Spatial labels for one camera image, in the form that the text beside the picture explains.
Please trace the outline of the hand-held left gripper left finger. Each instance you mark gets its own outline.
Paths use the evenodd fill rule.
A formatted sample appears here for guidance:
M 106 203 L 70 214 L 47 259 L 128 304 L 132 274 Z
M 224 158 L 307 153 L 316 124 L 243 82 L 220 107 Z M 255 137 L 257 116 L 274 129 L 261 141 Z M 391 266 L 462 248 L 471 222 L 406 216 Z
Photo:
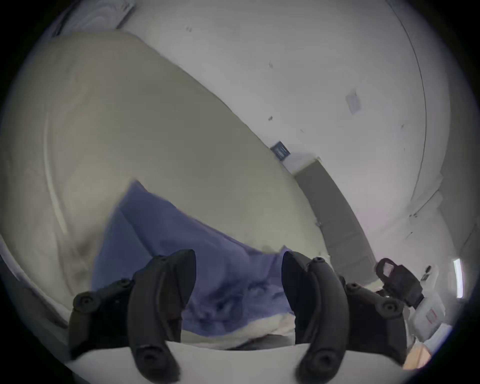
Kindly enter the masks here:
M 181 369 L 167 342 L 181 341 L 182 313 L 196 282 L 192 249 L 155 256 L 132 278 L 73 299 L 69 354 L 129 347 L 140 374 L 152 383 L 178 382 Z

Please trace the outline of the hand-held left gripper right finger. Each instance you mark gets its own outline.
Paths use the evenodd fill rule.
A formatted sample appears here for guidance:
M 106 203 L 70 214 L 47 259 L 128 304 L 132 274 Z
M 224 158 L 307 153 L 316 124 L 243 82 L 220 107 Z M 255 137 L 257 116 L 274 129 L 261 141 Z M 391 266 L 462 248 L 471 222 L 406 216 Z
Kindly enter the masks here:
M 404 365 L 407 332 L 401 301 L 346 284 L 323 258 L 295 251 L 283 255 L 281 281 L 295 315 L 295 343 L 309 344 L 295 370 L 298 383 L 328 383 L 346 351 Z

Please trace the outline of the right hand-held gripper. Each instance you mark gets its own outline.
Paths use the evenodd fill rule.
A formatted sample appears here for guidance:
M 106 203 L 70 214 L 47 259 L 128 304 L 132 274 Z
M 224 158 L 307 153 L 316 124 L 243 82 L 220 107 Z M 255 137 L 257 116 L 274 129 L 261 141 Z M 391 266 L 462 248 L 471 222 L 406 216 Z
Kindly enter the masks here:
M 387 297 L 412 308 L 408 317 L 410 334 L 419 342 L 429 340 L 446 319 L 445 305 L 435 289 L 439 267 L 435 264 L 427 266 L 418 280 L 404 265 L 383 258 L 376 263 L 375 274 Z

